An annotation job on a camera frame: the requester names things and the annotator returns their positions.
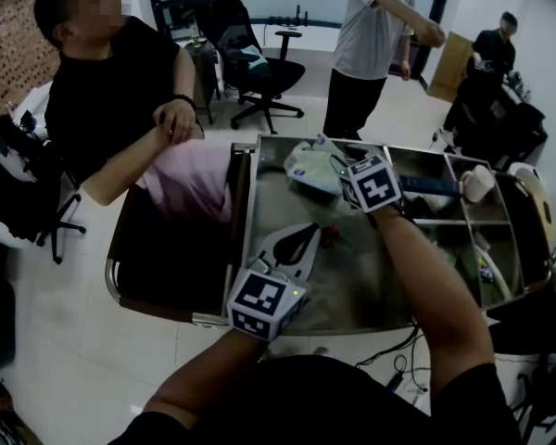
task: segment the pink cloth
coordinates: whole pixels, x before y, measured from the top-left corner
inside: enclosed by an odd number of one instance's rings
[[[165,150],[136,182],[169,219],[231,220],[231,145],[189,140]]]

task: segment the red object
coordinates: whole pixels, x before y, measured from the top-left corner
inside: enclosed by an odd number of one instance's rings
[[[319,245],[322,248],[329,248],[338,237],[340,237],[340,230],[336,226],[325,226],[322,228],[322,238]]]

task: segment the white cup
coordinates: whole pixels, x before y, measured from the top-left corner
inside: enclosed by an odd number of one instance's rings
[[[479,203],[494,188],[494,176],[484,165],[478,165],[471,172],[461,176],[463,197],[473,203]]]

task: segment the man in black shirt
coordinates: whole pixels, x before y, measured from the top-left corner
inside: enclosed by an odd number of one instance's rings
[[[189,53],[121,0],[36,0],[35,19],[60,50],[45,121],[66,167],[108,205],[167,147],[202,138]]]
[[[258,363],[267,343],[231,331],[167,379],[112,445],[300,436],[316,442],[520,443],[490,334],[467,285],[396,210],[372,216],[428,343],[432,417],[333,359]]]
[[[511,38],[517,33],[517,28],[517,18],[505,12],[497,30],[481,32],[472,44],[472,56],[467,63],[468,77],[461,82],[457,98],[445,120],[444,131],[441,131],[446,140],[455,128],[462,104],[470,108],[477,120],[487,116],[505,74],[513,69],[515,47]]]

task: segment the hand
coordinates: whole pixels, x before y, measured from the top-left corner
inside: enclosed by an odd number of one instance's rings
[[[406,61],[401,62],[401,79],[409,81],[411,76],[410,63]]]
[[[163,104],[153,114],[155,124],[160,125],[171,137],[171,144],[178,145],[191,138],[196,126],[196,113],[189,102],[174,99]]]
[[[420,17],[413,28],[420,45],[440,48],[447,41],[445,32],[438,26],[438,23],[434,23],[431,19]]]

